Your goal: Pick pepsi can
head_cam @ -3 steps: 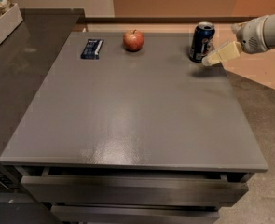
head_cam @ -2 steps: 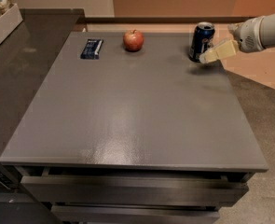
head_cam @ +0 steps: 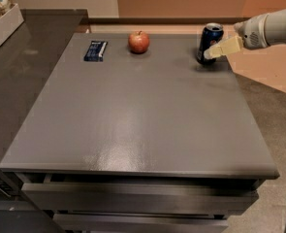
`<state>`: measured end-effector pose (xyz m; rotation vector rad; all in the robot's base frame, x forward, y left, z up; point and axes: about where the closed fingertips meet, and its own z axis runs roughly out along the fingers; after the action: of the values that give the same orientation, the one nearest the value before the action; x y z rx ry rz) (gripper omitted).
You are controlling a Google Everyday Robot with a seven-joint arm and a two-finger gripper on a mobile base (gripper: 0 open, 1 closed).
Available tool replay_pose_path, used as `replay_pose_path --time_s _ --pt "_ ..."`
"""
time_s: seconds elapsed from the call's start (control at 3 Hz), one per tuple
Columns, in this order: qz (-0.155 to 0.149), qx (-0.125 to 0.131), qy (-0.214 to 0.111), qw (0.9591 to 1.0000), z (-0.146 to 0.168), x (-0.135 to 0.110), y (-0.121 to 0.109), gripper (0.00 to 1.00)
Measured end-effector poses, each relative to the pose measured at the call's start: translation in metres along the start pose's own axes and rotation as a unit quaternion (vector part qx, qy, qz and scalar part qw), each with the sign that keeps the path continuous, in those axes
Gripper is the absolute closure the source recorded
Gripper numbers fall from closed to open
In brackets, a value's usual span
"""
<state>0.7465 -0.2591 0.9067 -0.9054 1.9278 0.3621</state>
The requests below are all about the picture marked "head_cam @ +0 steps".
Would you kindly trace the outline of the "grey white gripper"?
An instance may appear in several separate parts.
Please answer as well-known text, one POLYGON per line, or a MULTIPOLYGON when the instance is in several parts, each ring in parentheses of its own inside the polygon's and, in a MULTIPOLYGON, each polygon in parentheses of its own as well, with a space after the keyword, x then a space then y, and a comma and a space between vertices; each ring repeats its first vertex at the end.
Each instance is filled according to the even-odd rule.
POLYGON ((204 51, 205 59, 213 59, 246 49, 265 49, 269 45, 265 36, 267 15, 252 17, 234 24, 238 36, 223 39, 204 51))

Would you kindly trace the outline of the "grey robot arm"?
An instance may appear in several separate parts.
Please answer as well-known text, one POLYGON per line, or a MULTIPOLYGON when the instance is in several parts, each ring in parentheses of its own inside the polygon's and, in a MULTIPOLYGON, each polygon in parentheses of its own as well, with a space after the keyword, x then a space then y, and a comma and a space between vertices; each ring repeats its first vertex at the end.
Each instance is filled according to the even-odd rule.
POLYGON ((205 59, 214 59, 242 49, 259 50, 286 44, 286 9, 252 17, 234 24, 236 35, 220 40, 204 51, 205 59))

